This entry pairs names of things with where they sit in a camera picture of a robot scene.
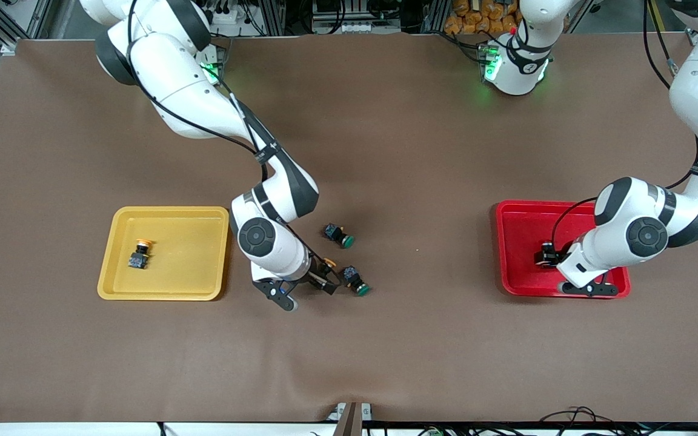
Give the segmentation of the grey metal mount post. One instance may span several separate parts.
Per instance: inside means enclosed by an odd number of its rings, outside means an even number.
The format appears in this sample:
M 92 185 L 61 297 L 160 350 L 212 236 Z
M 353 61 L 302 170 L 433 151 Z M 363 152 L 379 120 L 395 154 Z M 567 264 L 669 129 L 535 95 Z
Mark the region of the grey metal mount post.
M 338 403 L 326 419 L 336 424 L 332 436 L 372 436 L 365 427 L 372 420 L 372 405 L 365 402 Z

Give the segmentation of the yellow plastic tray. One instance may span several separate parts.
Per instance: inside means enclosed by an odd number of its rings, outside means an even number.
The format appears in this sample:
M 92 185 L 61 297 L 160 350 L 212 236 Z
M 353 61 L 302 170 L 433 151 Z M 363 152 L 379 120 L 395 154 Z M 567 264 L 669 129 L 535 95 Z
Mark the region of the yellow plastic tray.
M 113 216 L 97 292 L 104 300 L 210 301 L 222 291 L 230 218 L 221 206 L 126 206 Z M 128 267 L 138 239 L 145 269 Z

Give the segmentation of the green cap push button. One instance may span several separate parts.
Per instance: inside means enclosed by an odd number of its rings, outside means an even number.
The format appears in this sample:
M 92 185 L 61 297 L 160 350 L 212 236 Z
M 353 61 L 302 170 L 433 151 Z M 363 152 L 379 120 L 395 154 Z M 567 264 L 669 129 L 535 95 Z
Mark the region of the green cap push button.
M 354 237 L 344 232 L 344 227 L 328 223 L 322 230 L 322 234 L 328 239 L 339 245 L 343 249 L 351 248 L 354 245 Z
M 358 296 L 364 296 L 371 290 L 371 287 L 361 278 L 359 271 L 354 266 L 344 268 L 341 275 L 346 286 Z

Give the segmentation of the red plastic tray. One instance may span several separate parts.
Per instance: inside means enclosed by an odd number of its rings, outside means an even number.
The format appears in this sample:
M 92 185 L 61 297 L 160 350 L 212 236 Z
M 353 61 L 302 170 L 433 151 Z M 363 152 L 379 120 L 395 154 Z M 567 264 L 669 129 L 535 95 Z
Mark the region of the red plastic tray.
M 495 209 L 497 257 L 500 282 L 512 296 L 587 299 L 585 296 L 566 296 L 559 292 L 564 282 L 562 274 L 554 268 L 535 265 L 534 255 L 541 243 L 551 240 L 555 234 L 555 246 L 559 251 L 566 243 L 590 231 L 594 227 L 592 202 L 575 206 L 571 202 L 546 202 L 532 200 L 505 200 Z M 617 300 L 629 296 L 631 279 L 628 268 L 612 269 L 596 282 L 612 283 L 619 293 Z

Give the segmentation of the yellow push button red contact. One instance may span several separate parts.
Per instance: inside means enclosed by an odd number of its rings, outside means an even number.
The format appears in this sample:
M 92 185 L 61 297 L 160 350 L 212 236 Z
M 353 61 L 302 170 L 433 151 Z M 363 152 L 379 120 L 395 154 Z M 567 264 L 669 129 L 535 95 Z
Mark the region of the yellow push button red contact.
M 145 269 L 150 258 L 150 251 L 153 242 L 146 239 L 138 239 L 136 241 L 135 250 L 128 257 L 128 267 L 136 269 Z

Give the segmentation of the white power strip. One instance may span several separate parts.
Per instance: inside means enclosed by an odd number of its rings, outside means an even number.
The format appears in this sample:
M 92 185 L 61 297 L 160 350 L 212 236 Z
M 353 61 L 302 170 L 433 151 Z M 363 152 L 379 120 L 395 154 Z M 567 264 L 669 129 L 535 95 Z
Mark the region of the white power strip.
M 314 22 L 315 34 L 393 34 L 401 32 L 398 22 L 388 21 L 346 21 L 335 30 L 335 22 Z

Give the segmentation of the pile of orange packets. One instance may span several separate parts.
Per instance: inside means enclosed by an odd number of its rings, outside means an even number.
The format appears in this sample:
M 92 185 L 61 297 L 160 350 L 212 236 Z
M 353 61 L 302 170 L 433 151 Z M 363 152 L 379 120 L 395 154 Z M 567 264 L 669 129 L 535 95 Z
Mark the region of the pile of orange packets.
M 523 18 L 519 0 L 452 0 L 444 33 L 512 33 Z

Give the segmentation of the large table cover mat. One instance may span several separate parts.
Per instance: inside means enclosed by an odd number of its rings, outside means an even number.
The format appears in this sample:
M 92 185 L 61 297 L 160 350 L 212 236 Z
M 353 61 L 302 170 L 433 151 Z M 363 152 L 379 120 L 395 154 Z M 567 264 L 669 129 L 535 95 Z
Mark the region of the large table cover mat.
M 639 34 L 568 34 L 508 97 L 437 36 L 233 42 L 225 80 L 319 186 L 293 227 L 371 285 L 256 290 L 235 243 L 219 300 L 103 300 L 124 206 L 229 206 L 252 155 L 174 134 L 92 42 L 0 60 L 0 421 L 698 421 L 698 242 L 637 265 L 623 300 L 502 292 L 493 208 L 579 201 L 618 177 L 668 185 L 694 137 Z M 343 249 L 322 230 L 344 227 Z

